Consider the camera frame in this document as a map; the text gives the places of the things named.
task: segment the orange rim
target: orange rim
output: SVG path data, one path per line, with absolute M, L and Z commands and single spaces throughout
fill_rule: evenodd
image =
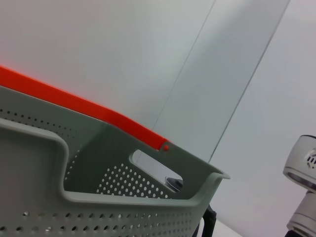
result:
M 112 124 L 154 149 L 159 150 L 167 141 L 120 113 L 3 66 L 0 66 L 0 85 Z

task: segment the perforated hole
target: perforated hole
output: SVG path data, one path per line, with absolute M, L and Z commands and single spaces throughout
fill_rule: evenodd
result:
M 159 188 L 154 184 L 151 184 L 149 180 L 146 180 L 141 175 L 138 175 L 133 169 L 129 168 L 127 165 L 121 167 L 125 168 L 131 175 L 121 172 L 118 166 L 113 166 L 113 168 L 107 168 L 107 172 L 104 174 L 104 178 L 101 179 L 99 187 L 96 189 L 97 194 L 102 190 L 106 191 L 107 195 L 117 195 L 117 196 L 128 196 L 128 197 L 139 197 L 139 198 L 166 198 L 168 196 L 155 193 L 159 191 Z

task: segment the white wall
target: white wall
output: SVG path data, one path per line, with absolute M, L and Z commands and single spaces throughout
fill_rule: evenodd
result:
M 218 0 L 154 126 L 154 131 L 209 161 L 288 0 Z M 164 180 L 168 171 L 141 156 Z
M 283 176 L 300 135 L 316 134 L 316 2 L 292 0 L 211 164 L 232 177 L 212 201 L 243 237 L 281 237 L 306 190 Z
M 0 64 L 153 127 L 214 0 L 2 0 Z

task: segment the basket handle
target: basket handle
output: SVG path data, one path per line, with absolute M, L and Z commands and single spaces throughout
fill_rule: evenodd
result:
M 58 193 L 62 193 L 64 191 L 64 173 L 66 171 L 69 155 L 69 149 L 66 142 L 53 132 L 0 118 L 0 133 L 4 130 L 14 132 L 14 135 L 17 137 L 23 134 L 30 137 L 49 140 L 55 143 L 57 154 L 54 160 L 53 178 L 51 179 L 50 189 L 52 191 L 58 191 Z
M 183 187 L 177 193 L 181 195 L 181 199 L 190 199 L 198 193 L 211 173 L 219 173 L 224 178 L 229 178 L 224 172 L 171 142 L 165 142 L 158 151 L 145 144 L 140 145 L 139 150 L 182 177 Z

